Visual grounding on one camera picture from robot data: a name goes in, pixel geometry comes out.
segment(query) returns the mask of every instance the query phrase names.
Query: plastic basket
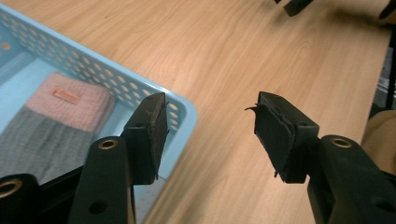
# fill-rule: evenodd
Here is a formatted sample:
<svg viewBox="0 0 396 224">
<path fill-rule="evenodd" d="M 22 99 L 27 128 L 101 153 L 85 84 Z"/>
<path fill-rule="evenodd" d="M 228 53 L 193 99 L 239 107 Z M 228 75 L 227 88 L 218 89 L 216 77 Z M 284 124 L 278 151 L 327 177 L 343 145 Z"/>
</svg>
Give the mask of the plastic basket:
<svg viewBox="0 0 396 224">
<path fill-rule="evenodd" d="M 98 138 L 119 135 L 140 101 L 163 91 L 170 133 L 159 176 L 169 177 L 197 120 L 189 101 L 1 4 L 0 44 L 0 132 L 52 72 L 104 86 L 116 97 Z"/>
</svg>

